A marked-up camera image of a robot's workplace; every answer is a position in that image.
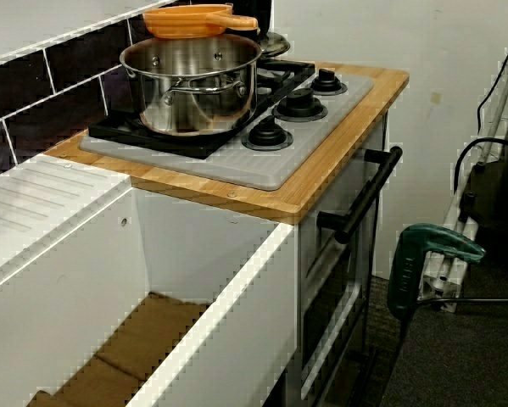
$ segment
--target black control knob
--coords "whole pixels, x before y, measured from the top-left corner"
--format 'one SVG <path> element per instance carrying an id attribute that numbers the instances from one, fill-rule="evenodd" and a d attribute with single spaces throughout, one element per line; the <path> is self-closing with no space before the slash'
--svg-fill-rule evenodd
<path id="1" fill-rule="evenodd" d="M 267 116 L 254 127 L 248 141 L 256 146 L 277 146 L 287 140 L 287 132 L 275 122 L 274 116 Z"/>
<path id="2" fill-rule="evenodd" d="M 338 92 L 343 86 L 345 87 L 332 70 L 319 70 L 318 76 L 310 85 L 316 92 Z"/>
<path id="3" fill-rule="evenodd" d="M 314 98 L 309 88 L 297 89 L 285 97 L 277 108 L 278 114 L 287 117 L 310 117 L 323 112 L 323 105 Z"/>

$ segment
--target black tile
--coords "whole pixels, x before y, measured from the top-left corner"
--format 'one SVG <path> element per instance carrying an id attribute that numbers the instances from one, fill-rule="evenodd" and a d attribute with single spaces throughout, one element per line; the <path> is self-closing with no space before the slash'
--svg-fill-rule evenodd
<path id="1" fill-rule="evenodd" d="M 152 33 L 146 28 L 142 15 L 131 17 L 129 19 L 129 26 L 131 27 L 131 39 L 134 44 L 149 38 L 154 38 Z"/>
<path id="2" fill-rule="evenodd" d="M 0 123 L 0 174 L 14 167 L 13 154 L 8 145 L 7 133 Z"/>
<path id="3" fill-rule="evenodd" d="M 121 21 L 47 49 L 56 91 L 65 89 L 120 63 L 129 46 L 127 23 Z"/>
<path id="4" fill-rule="evenodd" d="M 0 65 L 0 118 L 51 94 L 42 51 Z"/>
<path id="5" fill-rule="evenodd" d="M 103 117 L 103 98 L 96 78 L 12 116 L 7 125 L 21 163 Z"/>
<path id="6" fill-rule="evenodd" d="M 131 90 L 126 69 L 123 66 L 103 76 L 103 89 L 109 110 L 132 109 Z"/>

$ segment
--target orange colander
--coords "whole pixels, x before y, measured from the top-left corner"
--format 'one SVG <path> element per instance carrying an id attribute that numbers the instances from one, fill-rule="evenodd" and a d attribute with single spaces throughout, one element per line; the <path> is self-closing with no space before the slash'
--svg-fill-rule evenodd
<path id="1" fill-rule="evenodd" d="M 156 8 L 142 14 L 146 28 L 158 38 L 196 38 L 217 36 L 226 28 L 258 30 L 253 17 L 234 15 L 232 6 L 199 4 Z"/>

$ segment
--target gas stove top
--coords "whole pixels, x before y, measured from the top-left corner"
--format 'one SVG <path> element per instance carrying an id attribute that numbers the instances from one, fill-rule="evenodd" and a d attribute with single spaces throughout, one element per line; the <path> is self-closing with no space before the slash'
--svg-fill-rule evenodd
<path id="1" fill-rule="evenodd" d="M 129 111 L 90 125 L 80 149 L 266 191 L 278 189 L 372 89 L 366 76 L 313 64 L 258 63 L 258 106 L 240 128 L 212 137 L 166 137 Z"/>

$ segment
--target brown cardboard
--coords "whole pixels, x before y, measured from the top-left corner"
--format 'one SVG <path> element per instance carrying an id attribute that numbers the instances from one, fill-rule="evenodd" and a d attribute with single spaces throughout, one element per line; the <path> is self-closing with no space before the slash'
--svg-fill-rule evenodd
<path id="1" fill-rule="evenodd" d="M 96 356 L 146 381 L 206 309 L 207 305 L 183 303 L 151 293 Z"/>
<path id="2" fill-rule="evenodd" d="M 141 386 L 136 378 L 94 356 L 56 397 L 75 407 L 124 407 Z"/>
<path id="3" fill-rule="evenodd" d="M 65 400 L 58 399 L 46 392 L 37 392 L 27 407 L 75 407 Z"/>

